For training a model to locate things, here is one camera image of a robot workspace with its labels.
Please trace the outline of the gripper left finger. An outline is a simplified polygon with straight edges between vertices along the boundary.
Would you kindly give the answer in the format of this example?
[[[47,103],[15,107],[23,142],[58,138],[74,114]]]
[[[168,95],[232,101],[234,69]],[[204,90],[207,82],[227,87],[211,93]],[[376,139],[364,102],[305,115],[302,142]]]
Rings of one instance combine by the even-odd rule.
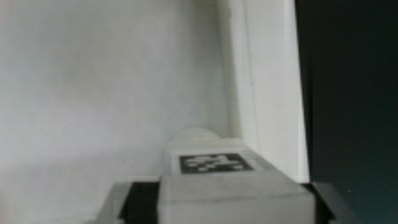
[[[159,182],[115,183],[92,224],[158,224]]]

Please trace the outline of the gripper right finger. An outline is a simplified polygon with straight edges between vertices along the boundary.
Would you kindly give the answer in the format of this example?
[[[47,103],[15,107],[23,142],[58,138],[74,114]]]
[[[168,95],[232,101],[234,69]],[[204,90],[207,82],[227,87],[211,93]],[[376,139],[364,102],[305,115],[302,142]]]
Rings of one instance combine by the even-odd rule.
[[[303,187],[310,191],[316,200],[314,223],[364,224],[332,184],[326,182],[310,182]]]

